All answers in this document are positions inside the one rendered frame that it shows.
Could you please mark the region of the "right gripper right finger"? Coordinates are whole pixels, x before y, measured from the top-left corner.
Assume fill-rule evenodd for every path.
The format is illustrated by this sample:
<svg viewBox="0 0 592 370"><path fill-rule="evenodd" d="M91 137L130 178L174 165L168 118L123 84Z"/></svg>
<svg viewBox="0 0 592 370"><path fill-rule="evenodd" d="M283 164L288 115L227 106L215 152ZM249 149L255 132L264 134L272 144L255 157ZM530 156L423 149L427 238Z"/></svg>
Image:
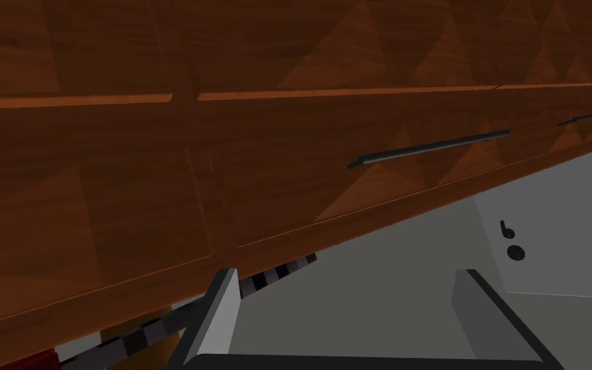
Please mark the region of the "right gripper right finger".
<svg viewBox="0 0 592 370"><path fill-rule="evenodd" d="M459 269L451 305L480 370L565 370L476 269Z"/></svg>

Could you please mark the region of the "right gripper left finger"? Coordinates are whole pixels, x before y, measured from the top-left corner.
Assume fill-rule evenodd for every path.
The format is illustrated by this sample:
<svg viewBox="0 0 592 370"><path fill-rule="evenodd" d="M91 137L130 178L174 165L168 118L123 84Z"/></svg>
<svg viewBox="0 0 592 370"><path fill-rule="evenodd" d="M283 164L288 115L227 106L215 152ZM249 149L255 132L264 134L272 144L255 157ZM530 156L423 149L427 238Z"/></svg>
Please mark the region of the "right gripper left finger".
<svg viewBox="0 0 592 370"><path fill-rule="evenodd" d="M186 370L185 364L198 354L229 352L241 297L236 269L220 269L171 354L164 370Z"/></svg>

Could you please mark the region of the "white door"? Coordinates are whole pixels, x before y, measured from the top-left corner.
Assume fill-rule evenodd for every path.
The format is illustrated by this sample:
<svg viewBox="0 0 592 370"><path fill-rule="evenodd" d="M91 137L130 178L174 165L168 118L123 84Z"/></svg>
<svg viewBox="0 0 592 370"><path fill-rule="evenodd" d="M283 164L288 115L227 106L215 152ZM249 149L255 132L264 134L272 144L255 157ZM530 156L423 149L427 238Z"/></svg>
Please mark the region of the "white door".
<svg viewBox="0 0 592 370"><path fill-rule="evenodd" d="M592 153L474 196L506 291L592 297ZM515 232L506 239L500 220ZM507 247L519 245L514 261Z"/></svg>

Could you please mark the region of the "brown wooden drawer front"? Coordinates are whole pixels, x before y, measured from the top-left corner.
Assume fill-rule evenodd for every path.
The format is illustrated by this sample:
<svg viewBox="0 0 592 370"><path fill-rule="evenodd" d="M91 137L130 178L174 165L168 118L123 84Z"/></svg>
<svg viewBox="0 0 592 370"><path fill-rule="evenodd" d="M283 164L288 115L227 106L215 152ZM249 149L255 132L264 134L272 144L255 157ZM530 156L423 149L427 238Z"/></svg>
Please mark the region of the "brown wooden drawer front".
<svg viewBox="0 0 592 370"><path fill-rule="evenodd" d="M592 114L592 86L513 90L509 105L510 135L498 139L505 164L592 141L592 120L558 127L572 117Z"/></svg>
<svg viewBox="0 0 592 370"><path fill-rule="evenodd" d="M509 130L511 91L368 88L199 96L191 152L215 252L342 220L360 234L457 200L506 166L497 138L364 164L361 155Z"/></svg>
<svg viewBox="0 0 592 370"><path fill-rule="evenodd" d="M0 322L203 259L172 103L0 109Z"/></svg>

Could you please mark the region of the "brown wooden cabinet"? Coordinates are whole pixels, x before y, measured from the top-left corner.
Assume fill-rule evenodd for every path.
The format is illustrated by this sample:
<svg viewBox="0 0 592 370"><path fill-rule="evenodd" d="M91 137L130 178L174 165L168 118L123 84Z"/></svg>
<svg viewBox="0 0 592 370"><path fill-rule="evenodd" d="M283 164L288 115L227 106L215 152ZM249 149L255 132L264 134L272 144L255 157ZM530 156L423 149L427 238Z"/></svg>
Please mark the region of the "brown wooden cabinet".
<svg viewBox="0 0 592 370"><path fill-rule="evenodd" d="M191 152L205 93L487 86L592 86L592 0L0 0L0 109L172 103L201 206ZM508 164L451 193L590 152ZM207 226L203 259L1 321L0 367L202 293L222 267L249 276L390 224L360 234L342 220L223 252Z"/></svg>

